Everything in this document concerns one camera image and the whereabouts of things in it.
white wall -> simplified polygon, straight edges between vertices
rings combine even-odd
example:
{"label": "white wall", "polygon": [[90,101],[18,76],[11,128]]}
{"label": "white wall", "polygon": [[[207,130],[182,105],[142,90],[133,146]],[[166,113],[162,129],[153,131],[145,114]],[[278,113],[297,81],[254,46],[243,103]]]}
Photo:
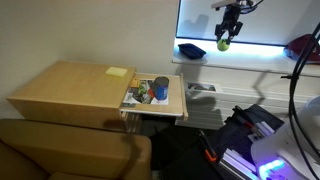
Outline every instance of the white wall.
{"label": "white wall", "polygon": [[[59,59],[287,92],[277,74],[171,63],[177,11],[178,0],[0,0],[0,118],[21,117],[5,98]],[[303,80],[301,93],[319,94]]]}

black cable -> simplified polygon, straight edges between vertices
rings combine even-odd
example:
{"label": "black cable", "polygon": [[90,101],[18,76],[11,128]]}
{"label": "black cable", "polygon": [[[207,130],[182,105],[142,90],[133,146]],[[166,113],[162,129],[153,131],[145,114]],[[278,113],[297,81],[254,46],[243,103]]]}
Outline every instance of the black cable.
{"label": "black cable", "polygon": [[257,8],[253,8],[253,9],[250,9],[250,10],[248,10],[248,11],[246,11],[246,12],[243,12],[243,10],[241,10],[240,14],[242,14],[242,15],[244,15],[244,14],[249,14],[249,13],[253,12],[253,11],[256,10],[256,9],[257,9]]}
{"label": "black cable", "polygon": [[[320,30],[320,23],[318,25],[318,27],[315,29],[314,32],[317,32]],[[297,81],[298,81],[298,78],[299,78],[299,75],[304,67],[304,65],[306,64],[307,60],[309,59],[313,49],[315,48],[317,42],[319,41],[320,39],[320,35],[313,39],[314,36],[316,36],[317,33],[313,33],[312,37],[310,38],[310,40],[308,41],[308,43],[306,44],[305,48],[304,48],[304,53],[301,53],[301,56],[302,57],[302,60],[299,61],[299,64],[297,64],[296,67],[298,68],[295,68],[293,74],[292,74],[292,79],[291,79],[291,84],[290,84],[290,92],[295,92],[295,88],[296,88],[296,84],[297,84]],[[293,100],[293,104],[292,104],[292,108],[294,109],[293,112],[293,116],[295,118],[295,121],[297,123],[297,126],[299,127],[301,133],[303,134],[303,136],[305,137],[305,139],[307,140],[307,142],[309,143],[309,145],[311,146],[311,148],[315,151],[316,155],[320,158],[320,153],[318,152],[317,148],[315,147],[315,145],[312,143],[311,139],[309,138],[309,136],[306,134],[305,130],[302,128],[301,126],[301,123],[298,119],[298,116],[297,116],[297,113],[295,111],[295,104],[294,104],[294,100]]]}
{"label": "black cable", "polygon": [[289,100],[289,120],[290,120],[290,126],[291,126],[291,130],[294,136],[294,139],[297,143],[297,146],[300,150],[300,153],[308,167],[308,169],[310,170],[310,172],[312,173],[312,175],[319,180],[319,177],[317,176],[317,174],[314,172],[313,168],[310,165],[309,160],[307,159],[305,152],[303,151],[303,148],[300,144],[299,138],[297,136],[297,132],[295,130],[294,127],[294,122],[293,122],[293,117],[295,119],[296,125],[298,126],[298,128],[300,129],[301,133],[303,134],[303,136],[305,137],[305,139],[307,140],[307,142],[310,144],[310,146],[312,147],[312,149],[315,151],[315,153],[317,154],[317,156],[320,157],[320,154],[318,152],[318,150],[316,149],[314,143],[311,141],[311,139],[309,138],[309,136],[305,133],[304,129],[301,126],[301,123],[299,121],[299,118],[297,116],[296,110],[295,110],[295,104],[294,104],[294,93],[295,93],[295,89],[296,89],[296,85],[297,85],[297,81],[299,79],[299,76],[301,74],[301,71],[304,67],[304,65],[306,64],[307,60],[310,57],[310,54],[312,53],[313,49],[315,48],[315,45],[318,43],[319,38],[320,38],[320,34],[317,38],[315,38],[315,36],[318,34],[318,31],[320,30],[320,23],[318,24],[318,26],[316,27],[316,29],[314,30],[310,40],[308,41],[308,43],[305,45],[305,47],[303,48],[301,55],[296,63],[296,66],[293,70],[293,73],[291,76],[289,76],[289,78],[291,79],[290,81],[290,100]]}
{"label": "black cable", "polygon": [[260,4],[260,3],[262,3],[263,2],[263,0],[261,0],[261,1],[259,1],[257,4],[255,4],[254,6],[252,6],[250,3],[250,7],[248,7],[248,8],[242,8],[241,9],[241,11],[242,10],[249,10],[249,11],[247,11],[247,12],[241,12],[241,14],[249,14],[249,13],[251,13],[252,11],[254,11],[254,10],[256,10],[257,9],[257,7],[258,7],[258,5]]}

wooden cabinet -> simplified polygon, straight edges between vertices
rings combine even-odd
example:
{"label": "wooden cabinet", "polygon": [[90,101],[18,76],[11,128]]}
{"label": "wooden cabinet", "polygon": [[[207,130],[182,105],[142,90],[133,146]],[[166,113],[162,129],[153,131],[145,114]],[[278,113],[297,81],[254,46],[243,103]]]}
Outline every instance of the wooden cabinet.
{"label": "wooden cabinet", "polygon": [[26,118],[59,124],[126,131],[122,112],[183,116],[185,102],[181,77],[168,76],[169,105],[121,104],[131,80],[155,78],[136,74],[134,67],[124,77],[107,75],[109,65],[58,61],[7,99]]}

wooden drawer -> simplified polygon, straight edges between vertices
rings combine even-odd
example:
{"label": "wooden drawer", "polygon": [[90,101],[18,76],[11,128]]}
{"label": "wooden drawer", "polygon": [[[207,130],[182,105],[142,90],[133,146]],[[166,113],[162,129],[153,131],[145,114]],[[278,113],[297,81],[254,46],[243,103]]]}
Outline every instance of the wooden drawer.
{"label": "wooden drawer", "polygon": [[168,105],[135,104],[134,107],[121,107],[120,111],[130,112],[130,113],[176,116],[176,117],[183,117],[183,119],[187,120],[188,112],[187,112],[186,101],[185,101],[183,75],[169,76],[169,75],[136,73],[134,78],[137,80],[140,80],[140,79],[154,80],[158,76],[165,76],[169,79]]}

brown leather chair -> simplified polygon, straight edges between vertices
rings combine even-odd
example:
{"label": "brown leather chair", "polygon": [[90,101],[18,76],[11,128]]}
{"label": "brown leather chair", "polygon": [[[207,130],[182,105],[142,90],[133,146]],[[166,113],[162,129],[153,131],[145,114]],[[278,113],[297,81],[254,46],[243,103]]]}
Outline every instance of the brown leather chair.
{"label": "brown leather chair", "polygon": [[2,119],[0,140],[0,179],[151,179],[148,137]]}

